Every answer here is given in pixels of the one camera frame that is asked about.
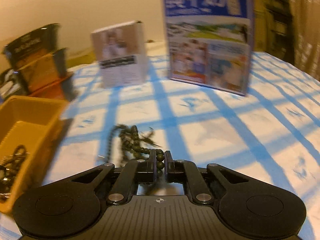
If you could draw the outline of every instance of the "magazine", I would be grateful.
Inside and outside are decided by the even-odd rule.
[[[245,95],[252,0],[164,0],[172,80]]]

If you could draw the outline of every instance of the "screw head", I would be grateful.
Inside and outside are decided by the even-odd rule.
[[[200,193],[196,195],[196,199],[202,202],[209,201],[211,199],[211,196],[206,193]]]
[[[117,202],[117,201],[123,200],[124,196],[119,193],[114,193],[114,194],[109,195],[108,199],[111,201]]]

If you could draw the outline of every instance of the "yellow plastic bin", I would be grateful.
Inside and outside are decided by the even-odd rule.
[[[0,212],[11,213],[15,200],[41,182],[51,160],[52,143],[62,129],[63,100],[12,96],[0,106],[0,160],[24,145],[29,155],[20,167],[11,195],[0,201]]]

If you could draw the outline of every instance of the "table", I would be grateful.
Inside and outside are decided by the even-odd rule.
[[[166,55],[150,57],[148,81],[103,89],[99,67],[75,71],[77,98],[63,114],[73,119],[44,183],[101,163],[108,133],[136,124],[174,159],[239,171],[298,195],[307,207],[299,236],[320,239],[320,82],[266,53],[254,53],[247,97],[167,80]],[[119,138],[111,160],[119,164]],[[13,221],[0,217],[0,238],[17,239]]]

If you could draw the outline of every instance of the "photo on book cover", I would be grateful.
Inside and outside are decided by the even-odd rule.
[[[97,60],[122,58],[139,52],[138,37],[134,25],[106,29],[92,33]]]

